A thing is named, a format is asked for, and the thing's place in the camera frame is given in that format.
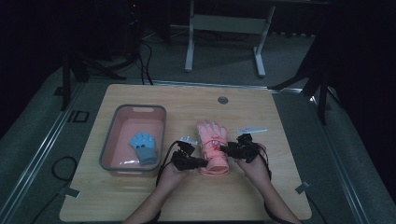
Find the pink glove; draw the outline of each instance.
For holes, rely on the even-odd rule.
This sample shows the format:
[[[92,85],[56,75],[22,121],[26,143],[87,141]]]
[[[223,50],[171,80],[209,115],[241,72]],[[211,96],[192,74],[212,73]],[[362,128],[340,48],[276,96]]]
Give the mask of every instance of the pink glove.
[[[197,129],[201,144],[202,157],[208,161],[206,167],[199,169],[202,175],[227,175],[229,166],[227,156],[220,146],[227,146],[227,130],[215,121],[198,121]]]

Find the plastic bin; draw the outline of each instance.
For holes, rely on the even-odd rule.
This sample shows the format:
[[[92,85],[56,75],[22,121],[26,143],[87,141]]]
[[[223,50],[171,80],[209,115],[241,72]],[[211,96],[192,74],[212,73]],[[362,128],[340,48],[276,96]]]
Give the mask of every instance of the plastic bin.
[[[163,154],[166,110],[160,105],[121,105],[116,109],[99,163],[112,175],[155,176]],[[157,160],[142,165],[129,144],[137,133],[155,139]]]

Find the blue glove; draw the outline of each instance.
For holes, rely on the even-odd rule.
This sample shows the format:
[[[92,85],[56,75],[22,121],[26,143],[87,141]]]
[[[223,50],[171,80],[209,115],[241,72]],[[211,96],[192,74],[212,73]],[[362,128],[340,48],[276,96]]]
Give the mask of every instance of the blue glove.
[[[134,147],[137,158],[141,165],[155,164],[157,154],[155,152],[155,139],[148,133],[137,133],[129,144]]]

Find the table top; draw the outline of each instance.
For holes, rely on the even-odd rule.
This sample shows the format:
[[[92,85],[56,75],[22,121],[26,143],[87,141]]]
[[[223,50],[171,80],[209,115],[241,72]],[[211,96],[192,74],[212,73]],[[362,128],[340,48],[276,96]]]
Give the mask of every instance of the table top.
[[[227,104],[220,104],[220,96]],[[167,112],[163,157],[180,137],[198,139],[196,121],[214,120],[236,141],[237,130],[266,128],[253,133],[253,141],[267,147],[273,184],[299,219],[309,219],[311,210],[301,185],[290,146],[271,92],[265,89],[110,85],[93,124],[70,188],[78,198],[66,197],[63,221],[119,221],[127,218],[153,191],[156,177],[119,177],[99,164],[106,135],[116,108],[124,104],[162,105]],[[192,156],[199,157],[199,147]],[[263,220],[262,197],[232,160],[226,176],[189,175],[168,199],[161,221]]]

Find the person's arm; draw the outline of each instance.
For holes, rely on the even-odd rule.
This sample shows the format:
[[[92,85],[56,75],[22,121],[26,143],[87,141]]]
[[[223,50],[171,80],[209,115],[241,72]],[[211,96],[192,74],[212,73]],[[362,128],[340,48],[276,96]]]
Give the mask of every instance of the person's arm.
[[[141,224],[154,219],[161,211],[166,200],[188,173],[189,171],[179,171],[172,162],[168,164],[163,169],[157,188],[122,223]]]
[[[245,172],[250,182],[257,188],[264,199],[265,205],[274,216],[291,223],[302,223],[274,188],[261,157],[257,156],[251,163],[240,160],[235,160],[235,162]]]

